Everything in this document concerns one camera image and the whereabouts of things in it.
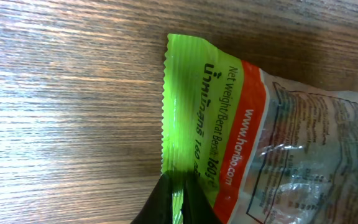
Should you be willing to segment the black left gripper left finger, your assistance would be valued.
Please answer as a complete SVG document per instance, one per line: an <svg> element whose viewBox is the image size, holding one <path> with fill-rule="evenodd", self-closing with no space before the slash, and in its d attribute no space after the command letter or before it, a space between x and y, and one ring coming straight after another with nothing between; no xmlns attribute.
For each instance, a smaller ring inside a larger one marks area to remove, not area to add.
<svg viewBox="0 0 358 224"><path fill-rule="evenodd" d="M167 173L162 174L131 224L172 224L172 191L172 179Z"/></svg>

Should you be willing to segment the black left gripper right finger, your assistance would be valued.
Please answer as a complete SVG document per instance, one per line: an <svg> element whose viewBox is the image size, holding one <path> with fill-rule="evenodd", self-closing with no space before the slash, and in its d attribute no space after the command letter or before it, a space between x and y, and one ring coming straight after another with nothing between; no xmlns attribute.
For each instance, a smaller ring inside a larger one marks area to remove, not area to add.
<svg viewBox="0 0 358 224"><path fill-rule="evenodd" d="M222 224L213 212L194 173L187 173L183 193L183 224Z"/></svg>

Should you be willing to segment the green gummy candy bag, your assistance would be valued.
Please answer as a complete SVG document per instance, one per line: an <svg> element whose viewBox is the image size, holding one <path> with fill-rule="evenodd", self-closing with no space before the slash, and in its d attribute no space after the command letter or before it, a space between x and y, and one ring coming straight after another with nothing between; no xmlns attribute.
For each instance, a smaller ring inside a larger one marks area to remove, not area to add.
<svg viewBox="0 0 358 224"><path fill-rule="evenodd" d="M197 176L223 223L358 223L358 92L270 75L199 37L168 34L162 171Z"/></svg>

